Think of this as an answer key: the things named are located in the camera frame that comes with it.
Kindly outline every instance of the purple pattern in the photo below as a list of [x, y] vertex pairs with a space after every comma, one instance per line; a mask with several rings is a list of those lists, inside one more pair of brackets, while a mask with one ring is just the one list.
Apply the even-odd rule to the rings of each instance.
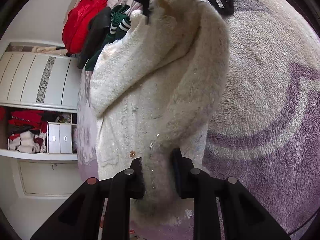
[[98, 177], [96, 156], [96, 118], [90, 109], [89, 86], [92, 71], [82, 70], [77, 111], [77, 154], [78, 166], [83, 181]]
[[289, 67], [291, 83], [287, 92], [287, 99], [284, 108], [271, 125], [262, 131], [258, 131], [250, 136], [228, 137], [208, 131], [208, 140], [217, 146], [232, 149], [253, 149], [274, 140], [292, 120], [298, 106], [298, 95], [300, 92], [300, 78], [305, 77], [311, 80], [319, 79], [319, 72], [310, 68], [305, 68], [293, 63]]
[[297, 108], [300, 79], [319, 80], [318, 70], [291, 64], [287, 102], [268, 128], [247, 137], [208, 132], [203, 166], [212, 176], [234, 176], [264, 205], [281, 226], [291, 232], [320, 206], [320, 93], [309, 89], [308, 105], [295, 135], [269, 155], [251, 160], [223, 158], [214, 145], [233, 150], [261, 146], [280, 134]]

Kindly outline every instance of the red jacket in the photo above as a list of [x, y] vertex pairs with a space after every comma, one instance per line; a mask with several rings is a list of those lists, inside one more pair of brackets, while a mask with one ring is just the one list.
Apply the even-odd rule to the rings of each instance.
[[107, 0], [81, 0], [68, 14], [68, 20], [62, 32], [62, 41], [69, 53], [81, 52], [88, 34], [88, 23], [103, 8]]

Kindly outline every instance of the white wardrobe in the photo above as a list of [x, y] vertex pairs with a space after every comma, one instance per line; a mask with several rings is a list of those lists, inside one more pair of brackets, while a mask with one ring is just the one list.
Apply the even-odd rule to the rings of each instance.
[[[32, 52], [5, 52], [0, 59], [0, 106], [6, 111], [0, 120], [0, 205], [23, 240], [82, 184], [77, 154], [66, 145], [76, 128], [81, 76], [77, 62]], [[70, 113], [70, 124], [48, 124], [46, 143], [53, 153], [8, 150], [7, 122], [13, 109]], [[51, 128], [60, 126], [63, 129]], [[50, 136], [61, 142], [52, 143]]]

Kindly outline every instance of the white wall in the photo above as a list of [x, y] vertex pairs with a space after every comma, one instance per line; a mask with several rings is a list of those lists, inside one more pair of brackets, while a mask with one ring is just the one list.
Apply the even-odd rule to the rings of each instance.
[[18, 199], [9, 157], [0, 156], [0, 207], [6, 215]]
[[0, 55], [10, 41], [60, 45], [63, 20], [71, 0], [29, 0], [16, 15], [0, 41]]
[[64, 201], [19, 198], [5, 215], [20, 238], [29, 240]]

